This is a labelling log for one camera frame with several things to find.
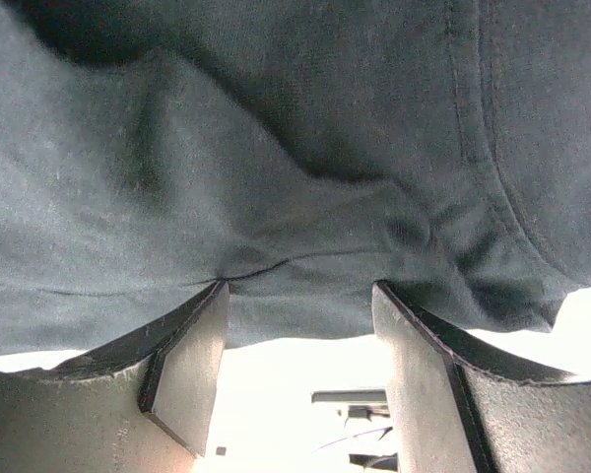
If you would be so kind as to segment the black t-shirt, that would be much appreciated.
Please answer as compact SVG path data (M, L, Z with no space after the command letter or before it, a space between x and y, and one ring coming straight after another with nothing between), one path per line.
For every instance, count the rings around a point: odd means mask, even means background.
M0 355L230 284L228 343L373 283L550 331L591 287L591 1L0 1Z

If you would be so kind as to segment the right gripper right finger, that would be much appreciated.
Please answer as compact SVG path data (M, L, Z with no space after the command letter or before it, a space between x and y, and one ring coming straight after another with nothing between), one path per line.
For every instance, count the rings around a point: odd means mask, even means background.
M384 282L371 289L376 337L387 350L387 402L398 441L401 472L495 472L488 437L466 370L479 367L455 352L441 333L466 342L479 356L495 360L485 375L508 385L553 387L575 374L532 362L404 304Z

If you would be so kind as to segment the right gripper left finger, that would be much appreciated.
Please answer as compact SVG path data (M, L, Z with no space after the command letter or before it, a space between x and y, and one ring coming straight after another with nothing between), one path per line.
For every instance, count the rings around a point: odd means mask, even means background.
M229 286L217 282L163 317L38 379L35 453L203 456L229 310Z

